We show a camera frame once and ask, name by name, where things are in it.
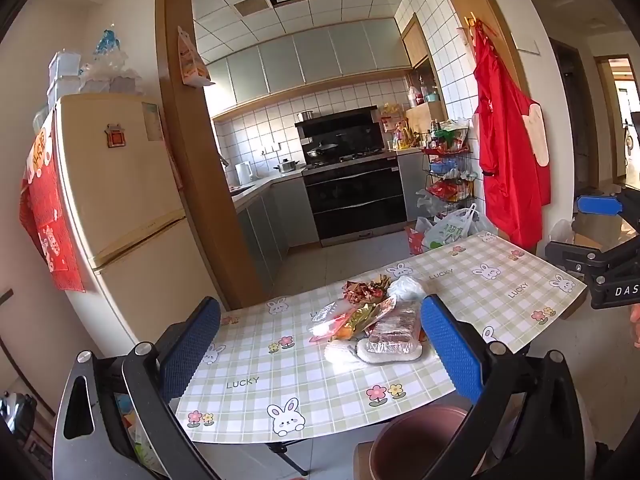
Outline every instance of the white kettle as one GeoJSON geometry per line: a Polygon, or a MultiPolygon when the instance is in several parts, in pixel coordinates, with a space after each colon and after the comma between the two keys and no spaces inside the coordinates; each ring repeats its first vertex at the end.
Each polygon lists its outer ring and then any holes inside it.
{"type": "Polygon", "coordinates": [[[254,177],[254,170],[252,170],[251,164],[248,162],[241,162],[240,164],[236,164],[236,173],[238,174],[240,186],[248,184],[254,177]]]}

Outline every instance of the refrigerator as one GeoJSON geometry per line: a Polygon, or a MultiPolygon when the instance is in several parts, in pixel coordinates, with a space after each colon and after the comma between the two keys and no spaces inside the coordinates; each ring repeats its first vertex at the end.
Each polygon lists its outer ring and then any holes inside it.
{"type": "Polygon", "coordinates": [[[127,354],[220,295],[186,218],[158,107],[144,96],[74,94],[54,116],[60,195],[86,289],[66,294],[105,356],[127,354]]]}

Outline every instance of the doorway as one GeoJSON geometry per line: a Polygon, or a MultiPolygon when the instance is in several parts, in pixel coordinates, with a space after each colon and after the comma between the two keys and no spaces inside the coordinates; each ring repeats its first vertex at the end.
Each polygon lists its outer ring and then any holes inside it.
{"type": "Polygon", "coordinates": [[[574,141],[574,193],[598,187],[598,139],[589,83],[577,49],[549,38],[562,76],[574,141]]]}
{"type": "Polygon", "coordinates": [[[632,120],[640,112],[636,75],[629,56],[597,57],[611,135],[613,182],[640,189],[640,146],[632,120]]]}

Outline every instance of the checkered tablecloth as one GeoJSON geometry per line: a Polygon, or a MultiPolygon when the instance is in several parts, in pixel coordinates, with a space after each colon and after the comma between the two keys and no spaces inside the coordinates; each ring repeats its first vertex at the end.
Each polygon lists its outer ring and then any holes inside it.
{"type": "MultiPolygon", "coordinates": [[[[515,352],[569,307],[585,286],[501,238],[474,235],[379,274],[419,280],[485,340],[515,352]]],[[[352,430],[418,408],[454,390],[426,343],[414,362],[340,371],[309,343],[314,313],[342,297],[344,282],[226,315],[176,416],[197,442],[256,443],[352,430]]]]}

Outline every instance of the white tile wall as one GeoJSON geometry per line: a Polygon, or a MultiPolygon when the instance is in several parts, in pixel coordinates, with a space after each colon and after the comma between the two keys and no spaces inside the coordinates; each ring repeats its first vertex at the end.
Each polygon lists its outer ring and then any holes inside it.
{"type": "MultiPolygon", "coordinates": [[[[458,36],[460,20],[451,0],[401,0],[396,11],[396,22],[404,30],[414,15],[427,38],[433,63],[442,86],[441,98],[447,106],[450,119],[470,119],[478,107],[478,85],[473,76],[473,60],[468,58],[465,46],[458,36]]],[[[469,129],[474,171],[479,175],[475,184],[478,205],[484,210],[482,171],[478,165],[478,133],[469,129]]]]}
{"type": "Polygon", "coordinates": [[[214,123],[220,153],[230,165],[225,168],[229,184],[237,185],[236,164],[249,161],[258,176],[273,172],[284,158],[304,163],[295,114],[313,110],[328,115],[365,106],[383,107],[385,103],[408,105],[404,79],[381,79],[369,83],[338,86],[322,92],[306,94],[260,108],[240,118],[214,123]],[[279,150],[262,154],[265,146],[278,143],[279,150]]]}

